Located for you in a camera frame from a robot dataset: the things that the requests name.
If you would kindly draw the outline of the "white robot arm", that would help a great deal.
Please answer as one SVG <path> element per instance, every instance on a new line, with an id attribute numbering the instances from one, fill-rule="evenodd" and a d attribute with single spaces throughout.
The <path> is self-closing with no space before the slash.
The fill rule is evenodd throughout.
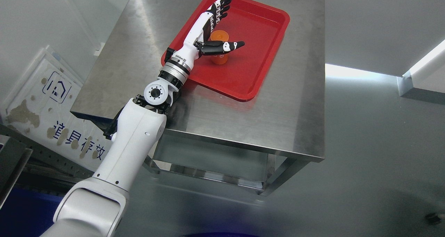
<path id="1" fill-rule="evenodd" d="M 162 136 L 173 93 L 190 74 L 179 60 L 167 62 L 143 96 L 122 108 L 112 145 L 92 177 L 75 184 L 43 237 L 112 237 L 127 210 L 129 190 L 153 145 Z"/>

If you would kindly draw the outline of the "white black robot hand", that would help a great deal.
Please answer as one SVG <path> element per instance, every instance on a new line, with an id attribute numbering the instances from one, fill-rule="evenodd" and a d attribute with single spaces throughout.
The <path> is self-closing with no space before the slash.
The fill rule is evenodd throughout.
<path id="1" fill-rule="evenodd" d="M 203 11 L 186 35 L 181 49 L 167 50 L 163 69 L 189 74 L 194 67 L 194 61 L 201 56 L 227 54 L 243 47 L 244 41 L 224 42 L 224 52 L 217 53 L 217 45 L 220 42 L 210 41 L 211 32 L 223 18 L 227 17 L 231 2 L 232 0 L 216 0 Z"/>

